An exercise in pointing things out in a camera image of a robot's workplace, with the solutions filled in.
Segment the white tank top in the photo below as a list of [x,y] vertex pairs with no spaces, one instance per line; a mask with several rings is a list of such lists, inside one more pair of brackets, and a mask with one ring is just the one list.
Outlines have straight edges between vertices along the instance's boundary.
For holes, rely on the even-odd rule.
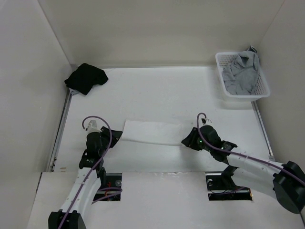
[[126,120],[122,140],[137,143],[180,146],[193,128],[192,124]]

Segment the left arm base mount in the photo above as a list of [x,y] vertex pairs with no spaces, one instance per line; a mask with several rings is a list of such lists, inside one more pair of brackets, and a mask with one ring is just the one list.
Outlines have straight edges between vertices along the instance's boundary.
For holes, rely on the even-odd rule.
[[93,201],[120,201],[122,173],[107,173]]

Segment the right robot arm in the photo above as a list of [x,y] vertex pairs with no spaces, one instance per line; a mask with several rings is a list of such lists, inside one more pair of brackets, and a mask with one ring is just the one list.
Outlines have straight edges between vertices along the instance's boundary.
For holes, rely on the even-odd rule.
[[221,176],[225,188],[254,189],[294,214],[305,207],[305,174],[297,163],[282,164],[247,155],[236,144],[222,140],[210,125],[194,127],[181,143],[196,151],[205,150],[227,165]]

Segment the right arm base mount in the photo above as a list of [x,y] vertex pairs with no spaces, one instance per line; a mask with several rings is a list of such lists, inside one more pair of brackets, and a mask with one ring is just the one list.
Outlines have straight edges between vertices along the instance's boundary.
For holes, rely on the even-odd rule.
[[251,190],[238,186],[233,182],[233,175],[237,168],[228,166],[221,172],[207,172],[205,179],[207,184],[208,199],[210,201],[252,201]]

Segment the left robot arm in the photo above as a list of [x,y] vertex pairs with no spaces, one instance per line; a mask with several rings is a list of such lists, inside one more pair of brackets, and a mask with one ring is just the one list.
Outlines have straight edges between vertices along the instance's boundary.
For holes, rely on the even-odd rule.
[[91,205],[122,192],[120,186],[107,182],[103,157],[116,145],[123,132],[106,127],[98,129],[92,125],[88,125],[86,131],[86,149],[79,162],[77,177],[61,208],[50,213],[50,229],[85,229],[84,219]]

